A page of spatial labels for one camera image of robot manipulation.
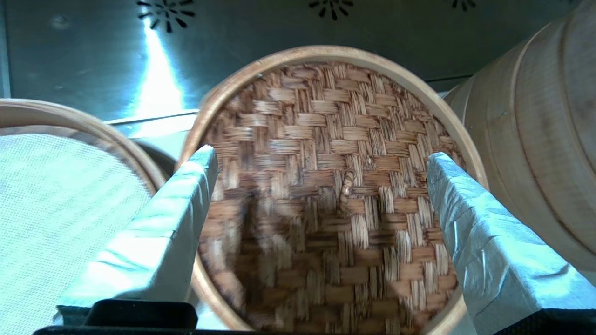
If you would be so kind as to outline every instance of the wooden rim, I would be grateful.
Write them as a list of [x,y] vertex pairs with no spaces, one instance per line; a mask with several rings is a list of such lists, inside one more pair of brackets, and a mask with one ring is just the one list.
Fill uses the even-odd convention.
[[[18,111],[11,112],[7,110],[8,108],[18,109]],[[129,167],[145,181],[151,194],[155,194],[166,182],[159,167],[138,145],[114,128],[103,124],[100,119],[82,111],[46,101],[0,99],[0,119],[2,119],[3,128],[47,125],[86,132],[120,147],[123,155],[128,157],[126,161],[129,162]]]
[[[420,78],[396,63],[379,55],[345,46],[303,46],[280,51],[252,62],[225,79],[203,100],[201,113],[199,113],[186,138],[176,168],[192,156],[208,130],[211,121],[219,113],[219,110],[242,88],[262,76],[263,73],[281,66],[310,61],[342,61],[350,63],[379,72],[402,85],[426,105],[431,114],[439,119],[449,135],[459,146],[462,157],[468,167],[468,173],[483,187],[488,189],[488,179],[478,151],[462,123],[447,103]],[[191,285],[201,299],[207,302],[216,315],[230,329],[253,330],[219,294],[198,254],[195,257]],[[461,289],[458,287],[445,309],[433,318],[433,321],[424,329],[424,333],[447,334],[457,325],[466,312],[467,308],[465,307],[463,295],[461,294]]]

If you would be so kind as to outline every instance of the stainless steel wall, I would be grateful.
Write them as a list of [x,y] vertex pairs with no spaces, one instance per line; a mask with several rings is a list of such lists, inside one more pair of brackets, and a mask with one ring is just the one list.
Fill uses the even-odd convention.
[[446,90],[575,6],[569,0],[0,2],[1,94],[66,104],[102,120],[196,108],[240,67],[309,44],[378,53]]

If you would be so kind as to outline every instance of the bamboo steamer lid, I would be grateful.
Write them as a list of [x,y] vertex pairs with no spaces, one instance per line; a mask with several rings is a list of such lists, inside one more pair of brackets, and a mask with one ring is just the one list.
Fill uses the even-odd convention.
[[442,334],[465,314],[426,159],[486,176],[407,70],[339,46],[270,55],[203,101],[179,164],[203,143],[222,170],[192,286],[231,329]]

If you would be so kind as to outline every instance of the stacked bamboo steamer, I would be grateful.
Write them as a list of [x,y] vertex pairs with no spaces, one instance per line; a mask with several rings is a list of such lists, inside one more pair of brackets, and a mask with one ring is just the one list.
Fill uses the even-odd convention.
[[445,100],[494,195],[575,267],[596,270],[596,2],[584,1]]

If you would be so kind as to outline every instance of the light blue cloth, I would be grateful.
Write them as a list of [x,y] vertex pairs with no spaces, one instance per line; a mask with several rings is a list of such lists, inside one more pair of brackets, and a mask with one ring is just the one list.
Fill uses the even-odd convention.
[[57,305],[88,308],[108,298],[184,301],[217,174],[215,151],[206,145],[110,240]]
[[545,308],[596,308],[594,286],[449,156],[432,154],[427,171],[430,200],[479,335]]

